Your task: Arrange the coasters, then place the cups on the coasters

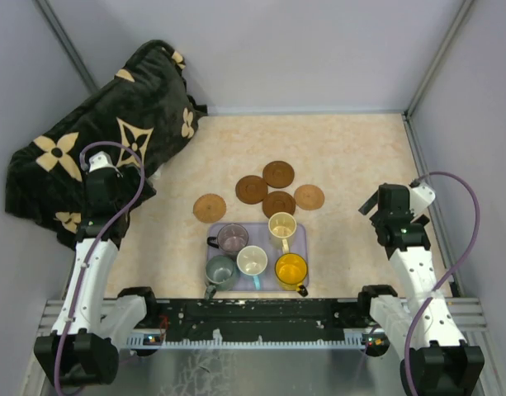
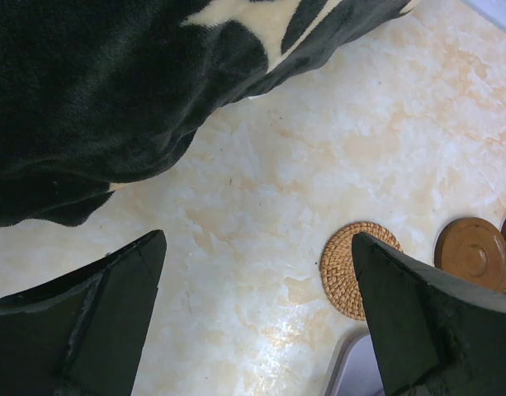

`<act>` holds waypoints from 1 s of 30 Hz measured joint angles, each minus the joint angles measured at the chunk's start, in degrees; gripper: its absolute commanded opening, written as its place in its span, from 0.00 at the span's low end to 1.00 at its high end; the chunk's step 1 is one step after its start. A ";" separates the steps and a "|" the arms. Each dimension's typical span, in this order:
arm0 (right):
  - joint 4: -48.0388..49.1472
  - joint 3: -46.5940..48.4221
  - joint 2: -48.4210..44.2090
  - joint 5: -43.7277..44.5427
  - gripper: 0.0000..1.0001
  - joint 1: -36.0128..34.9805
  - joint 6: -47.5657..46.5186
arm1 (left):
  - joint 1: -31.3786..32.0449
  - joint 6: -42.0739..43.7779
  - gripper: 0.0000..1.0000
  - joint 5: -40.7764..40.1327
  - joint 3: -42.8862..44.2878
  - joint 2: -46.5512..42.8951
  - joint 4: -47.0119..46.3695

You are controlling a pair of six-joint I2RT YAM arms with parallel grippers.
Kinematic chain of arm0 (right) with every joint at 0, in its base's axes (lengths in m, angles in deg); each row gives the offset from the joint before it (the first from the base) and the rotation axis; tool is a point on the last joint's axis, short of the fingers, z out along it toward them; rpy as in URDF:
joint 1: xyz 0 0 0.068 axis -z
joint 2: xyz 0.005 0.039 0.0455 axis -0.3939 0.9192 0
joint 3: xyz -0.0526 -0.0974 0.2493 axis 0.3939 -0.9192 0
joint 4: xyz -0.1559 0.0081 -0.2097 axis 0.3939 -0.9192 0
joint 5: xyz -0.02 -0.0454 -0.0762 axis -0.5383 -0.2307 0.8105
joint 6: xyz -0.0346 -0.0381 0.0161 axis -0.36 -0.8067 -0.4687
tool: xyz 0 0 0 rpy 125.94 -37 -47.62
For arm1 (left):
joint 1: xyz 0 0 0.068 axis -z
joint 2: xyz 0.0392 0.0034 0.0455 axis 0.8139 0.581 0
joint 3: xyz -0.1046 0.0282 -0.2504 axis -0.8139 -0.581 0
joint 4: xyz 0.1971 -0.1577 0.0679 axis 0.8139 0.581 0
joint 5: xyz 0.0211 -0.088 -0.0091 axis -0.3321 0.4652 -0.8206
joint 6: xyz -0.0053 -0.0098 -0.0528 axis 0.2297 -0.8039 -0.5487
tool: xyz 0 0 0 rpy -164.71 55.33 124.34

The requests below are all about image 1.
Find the dark wooden coaster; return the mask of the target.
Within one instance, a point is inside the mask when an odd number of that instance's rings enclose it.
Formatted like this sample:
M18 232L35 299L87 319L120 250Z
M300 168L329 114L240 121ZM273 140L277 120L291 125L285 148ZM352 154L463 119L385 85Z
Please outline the dark wooden coaster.
M293 182L295 171L285 161L272 161L264 167L262 177L270 187L285 188Z
M267 196L268 186L262 177L247 175L237 182L235 194L243 203L255 205Z
M262 201L262 212L269 219L274 214L285 212L293 215L296 211L295 199L284 191L273 191L266 195Z

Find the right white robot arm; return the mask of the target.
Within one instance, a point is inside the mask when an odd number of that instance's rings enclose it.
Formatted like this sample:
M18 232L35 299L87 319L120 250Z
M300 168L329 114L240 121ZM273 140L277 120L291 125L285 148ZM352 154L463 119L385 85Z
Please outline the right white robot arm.
M424 211L434 202L424 182L381 184L360 208L369 215L377 242L404 287L401 300L390 285L366 285L359 293L358 319L380 326L400 359L408 395L471 395L485 364L468 343L439 290Z

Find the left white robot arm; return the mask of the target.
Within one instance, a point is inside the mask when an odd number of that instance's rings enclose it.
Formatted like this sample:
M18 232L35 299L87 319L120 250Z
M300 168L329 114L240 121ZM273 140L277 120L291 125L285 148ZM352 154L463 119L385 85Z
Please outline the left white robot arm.
M130 224L129 211L146 180L130 191L126 177L104 153L85 165L85 217L78 227L73 274L50 334L36 338L34 354L58 394L95 384L111 384L120 352L139 324L160 317L150 288L123 290L102 314L107 278Z

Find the dark wooden coaster top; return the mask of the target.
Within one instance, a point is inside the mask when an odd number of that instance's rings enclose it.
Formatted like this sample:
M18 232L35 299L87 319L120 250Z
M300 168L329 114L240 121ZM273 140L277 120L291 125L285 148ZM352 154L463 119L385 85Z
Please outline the dark wooden coaster top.
M272 161L264 167L262 177L270 187L285 188L293 182L295 171L285 161Z

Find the cream yellow mug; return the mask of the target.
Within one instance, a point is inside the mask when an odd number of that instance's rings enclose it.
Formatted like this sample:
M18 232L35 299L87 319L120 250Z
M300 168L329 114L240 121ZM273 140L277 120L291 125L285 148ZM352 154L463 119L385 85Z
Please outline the cream yellow mug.
M278 212L267 224L272 246L281 250L283 254L289 253L296 235L298 225L296 219L287 212Z

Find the woven rattan coaster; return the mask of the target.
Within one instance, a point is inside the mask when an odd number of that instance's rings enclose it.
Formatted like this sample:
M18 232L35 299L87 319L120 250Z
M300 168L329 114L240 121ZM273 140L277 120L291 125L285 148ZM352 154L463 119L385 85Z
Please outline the woven rattan coaster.
M222 219L225 213L225 200L216 194L204 194L193 205L193 214L202 223L215 223Z
M325 196L316 185L306 184L295 190L294 199L303 210L318 210L324 205Z

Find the yellow glass mug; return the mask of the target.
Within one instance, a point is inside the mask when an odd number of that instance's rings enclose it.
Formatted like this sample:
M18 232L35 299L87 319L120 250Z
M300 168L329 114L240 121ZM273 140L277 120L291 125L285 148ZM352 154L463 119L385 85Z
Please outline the yellow glass mug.
M283 290L295 291L301 297L308 296L304 285L308 265L302 256L290 252L279 257L275 264L275 275Z

